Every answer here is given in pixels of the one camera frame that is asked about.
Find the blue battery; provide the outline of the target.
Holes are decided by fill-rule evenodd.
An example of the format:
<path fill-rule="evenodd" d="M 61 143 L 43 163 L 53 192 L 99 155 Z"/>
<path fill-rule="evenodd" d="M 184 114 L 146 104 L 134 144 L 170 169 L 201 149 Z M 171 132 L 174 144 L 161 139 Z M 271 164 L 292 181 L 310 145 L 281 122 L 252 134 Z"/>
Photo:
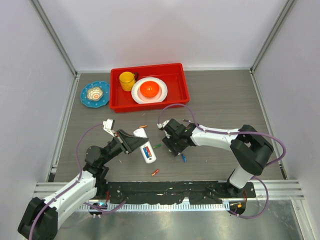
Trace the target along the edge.
<path fill-rule="evenodd" d="M 186 159 L 185 155 L 184 155 L 184 154 L 181 154 L 181 157 L 182 157 L 183 162 L 186 163 L 186 162 L 187 162 L 187 159 Z"/>
<path fill-rule="evenodd" d="M 148 155 L 146 154 L 146 149 L 145 149 L 145 147 L 143 148 L 143 153 L 144 153 L 144 155 L 148 158 Z"/>

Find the white air conditioner remote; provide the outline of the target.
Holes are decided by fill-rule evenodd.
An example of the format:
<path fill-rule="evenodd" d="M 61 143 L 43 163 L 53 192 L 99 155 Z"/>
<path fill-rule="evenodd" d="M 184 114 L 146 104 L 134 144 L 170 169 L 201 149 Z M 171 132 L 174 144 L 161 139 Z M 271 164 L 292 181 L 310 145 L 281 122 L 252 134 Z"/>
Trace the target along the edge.
<path fill-rule="evenodd" d="M 136 137 L 141 137 L 141 138 L 147 138 L 147 134 L 143 128 L 136 129 L 133 132 L 133 135 Z M 153 147 L 151 146 L 150 141 L 148 140 L 146 143 L 144 143 L 142 146 L 139 147 L 141 154 L 144 158 L 144 161 L 147 164 L 151 164 L 157 160 L 157 157 L 154 153 Z"/>

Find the red battery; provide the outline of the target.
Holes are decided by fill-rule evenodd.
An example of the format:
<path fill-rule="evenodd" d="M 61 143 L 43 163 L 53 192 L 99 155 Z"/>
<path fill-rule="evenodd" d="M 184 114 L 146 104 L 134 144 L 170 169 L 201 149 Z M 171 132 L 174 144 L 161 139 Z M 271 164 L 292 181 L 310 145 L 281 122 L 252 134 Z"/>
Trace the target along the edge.
<path fill-rule="evenodd" d="M 151 153 L 151 151 L 150 151 L 148 146 L 145 147 L 145 151 L 146 151 L 146 154 L 148 155 L 148 158 L 151 158 L 152 157 L 152 153 Z"/>

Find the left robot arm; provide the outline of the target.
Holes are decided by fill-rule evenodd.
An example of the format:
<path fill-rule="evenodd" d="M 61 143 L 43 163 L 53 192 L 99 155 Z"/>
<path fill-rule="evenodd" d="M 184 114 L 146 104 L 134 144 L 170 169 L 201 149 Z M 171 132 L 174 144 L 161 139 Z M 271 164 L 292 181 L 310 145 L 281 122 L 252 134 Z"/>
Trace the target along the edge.
<path fill-rule="evenodd" d="M 112 140 L 105 147 L 90 146 L 85 155 L 85 165 L 68 184 L 51 195 L 34 197 L 28 203 L 17 231 L 28 240 L 52 240 L 65 220 L 81 205 L 95 198 L 102 199 L 107 192 L 105 176 L 107 162 L 120 153 L 130 154 L 148 141 L 144 129 L 133 134 L 122 129 L 112 133 Z"/>

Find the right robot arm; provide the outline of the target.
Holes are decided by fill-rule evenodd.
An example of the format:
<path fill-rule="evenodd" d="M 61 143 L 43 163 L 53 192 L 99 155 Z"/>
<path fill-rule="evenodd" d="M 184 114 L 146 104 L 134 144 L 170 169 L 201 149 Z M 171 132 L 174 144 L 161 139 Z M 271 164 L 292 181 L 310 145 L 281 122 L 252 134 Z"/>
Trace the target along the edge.
<path fill-rule="evenodd" d="M 240 129 L 209 128 L 196 123 L 188 126 L 175 119 L 158 123 L 164 131 L 162 142 L 174 155 L 180 155 L 187 147 L 209 146 L 233 153 L 238 167 L 231 173 L 226 183 L 226 193 L 233 198 L 243 193 L 244 187 L 253 176 L 262 174 L 271 155 L 273 146 L 250 125 Z"/>

